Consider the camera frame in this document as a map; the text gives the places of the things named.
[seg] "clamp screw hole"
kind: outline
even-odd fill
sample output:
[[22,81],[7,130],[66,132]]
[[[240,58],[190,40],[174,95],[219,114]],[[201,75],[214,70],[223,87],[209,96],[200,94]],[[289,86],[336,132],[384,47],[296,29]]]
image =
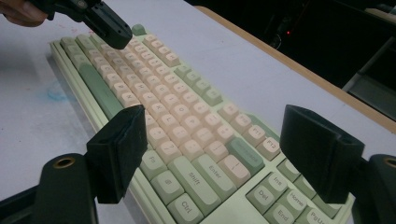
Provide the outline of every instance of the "clamp screw hole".
[[73,165],[75,163],[75,161],[76,161],[76,159],[74,159],[73,157],[61,158],[53,164],[53,167],[55,169],[63,169],[63,168]]
[[396,168],[396,160],[393,158],[385,158],[385,163],[393,168]]

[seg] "hand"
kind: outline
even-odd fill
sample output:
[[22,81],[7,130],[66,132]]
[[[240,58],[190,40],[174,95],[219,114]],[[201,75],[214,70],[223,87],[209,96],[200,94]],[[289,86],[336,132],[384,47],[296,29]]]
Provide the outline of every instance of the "hand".
[[0,0],[0,14],[14,24],[27,27],[41,25],[48,16],[26,0]]

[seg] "table surface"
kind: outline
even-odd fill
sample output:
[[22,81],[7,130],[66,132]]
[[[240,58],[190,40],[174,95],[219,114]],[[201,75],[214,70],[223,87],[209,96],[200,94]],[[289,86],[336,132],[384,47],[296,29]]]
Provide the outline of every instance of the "table surface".
[[[244,33],[210,10],[182,0],[109,0],[124,20],[141,23],[240,108],[276,133],[285,105],[299,105],[360,139],[363,157],[396,155],[395,124]],[[50,41],[87,34],[83,23],[56,14],[39,27],[0,17],[0,200],[38,184],[42,166],[84,154],[91,124],[50,53]],[[100,223],[130,223],[125,204],[98,204]]]

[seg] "keyboard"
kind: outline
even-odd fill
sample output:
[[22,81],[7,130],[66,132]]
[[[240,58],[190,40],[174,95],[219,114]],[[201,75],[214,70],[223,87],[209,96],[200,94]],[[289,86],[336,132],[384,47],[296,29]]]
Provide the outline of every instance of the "keyboard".
[[50,43],[98,132],[146,108],[148,150],[127,194],[150,223],[346,223],[353,198],[326,204],[263,119],[233,103],[159,36],[137,24],[125,49],[96,34]]

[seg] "black clamp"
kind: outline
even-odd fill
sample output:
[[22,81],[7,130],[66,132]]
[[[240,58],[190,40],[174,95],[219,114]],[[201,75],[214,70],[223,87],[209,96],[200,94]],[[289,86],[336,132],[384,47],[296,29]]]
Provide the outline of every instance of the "black clamp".
[[83,21],[114,49],[124,49],[132,38],[129,25],[101,0],[29,0],[53,20],[55,12]]
[[37,186],[0,202],[0,223],[97,223],[94,199],[118,203],[147,147],[145,108],[121,110],[87,143],[85,155],[48,161]]
[[355,223],[396,223],[396,157],[378,154],[366,161],[361,141],[295,105],[286,106],[280,147],[323,202],[355,196]]

